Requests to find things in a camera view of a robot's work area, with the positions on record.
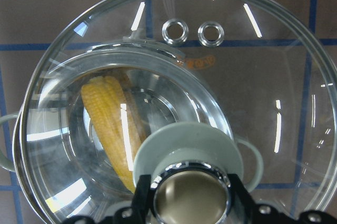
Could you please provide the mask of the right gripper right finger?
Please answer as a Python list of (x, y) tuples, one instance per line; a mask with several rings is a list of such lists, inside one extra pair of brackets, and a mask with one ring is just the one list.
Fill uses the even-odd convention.
[(266, 203), (256, 203), (236, 174), (228, 174), (231, 210), (238, 223), (336, 223), (332, 215), (318, 210), (302, 212), (297, 219)]

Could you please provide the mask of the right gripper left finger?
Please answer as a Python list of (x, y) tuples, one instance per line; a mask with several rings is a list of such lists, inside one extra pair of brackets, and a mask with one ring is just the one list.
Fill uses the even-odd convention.
[(104, 217), (98, 223), (146, 223), (151, 207), (150, 184), (151, 175), (141, 175), (131, 205), (120, 208), (112, 216)]

